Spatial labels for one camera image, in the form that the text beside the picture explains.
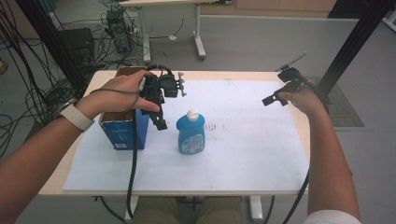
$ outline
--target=plastic bottle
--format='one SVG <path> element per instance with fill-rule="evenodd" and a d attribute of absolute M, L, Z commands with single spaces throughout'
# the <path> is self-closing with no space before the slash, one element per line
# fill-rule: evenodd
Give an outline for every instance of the plastic bottle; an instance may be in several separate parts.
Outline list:
<path fill-rule="evenodd" d="M 181 117 L 176 127 L 178 134 L 178 150 L 183 154 L 194 154 L 204 150 L 205 147 L 205 119 L 197 109 L 189 110 L 187 115 Z"/>

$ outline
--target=pants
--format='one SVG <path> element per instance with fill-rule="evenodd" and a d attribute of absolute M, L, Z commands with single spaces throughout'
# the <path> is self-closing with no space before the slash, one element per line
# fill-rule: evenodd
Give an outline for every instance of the pants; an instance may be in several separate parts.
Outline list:
<path fill-rule="evenodd" d="M 205 197 L 196 224 L 241 224 L 241 197 Z M 139 197 L 132 224 L 180 224 L 176 197 Z"/>

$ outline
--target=white bottle cap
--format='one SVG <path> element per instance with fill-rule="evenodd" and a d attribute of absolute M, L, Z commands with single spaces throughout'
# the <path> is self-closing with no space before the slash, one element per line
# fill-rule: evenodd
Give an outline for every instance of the white bottle cap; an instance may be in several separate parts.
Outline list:
<path fill-rule="evenodd" d="M 187 112 L 187 119 L 189 121 L 196 121 L 198 120 L 199 117 L 199 112 L 197 109 L 191 109 L 189 112 Z"/>

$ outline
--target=white watch band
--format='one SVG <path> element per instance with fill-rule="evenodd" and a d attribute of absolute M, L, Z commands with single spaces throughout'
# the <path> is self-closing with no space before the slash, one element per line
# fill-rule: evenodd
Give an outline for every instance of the white watch band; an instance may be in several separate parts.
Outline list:
<path fill-rule="evenodd" d="M 83 113 L 77 110 L 73 105 L 68 105 L 61 111 L 61 115 L 72 122 L 76 127 L 85 132 L 93 124 L 93 120 L 87 118 Z"/>

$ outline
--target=watch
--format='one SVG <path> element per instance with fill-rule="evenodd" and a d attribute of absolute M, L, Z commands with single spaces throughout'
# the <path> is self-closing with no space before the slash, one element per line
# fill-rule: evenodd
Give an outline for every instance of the watch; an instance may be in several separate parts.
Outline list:
<path fill-rule="evenodd" d="M 65 117 L 72 122 L 76 127 L 81 129 L 83 132 L 87 131 L 93 124 L 93 120 L 87 118 L 81 111 L 75 108 L 77 100 L 75 98 L 70 99 L 66 104 L 59 108 L 60 116 Z"/>

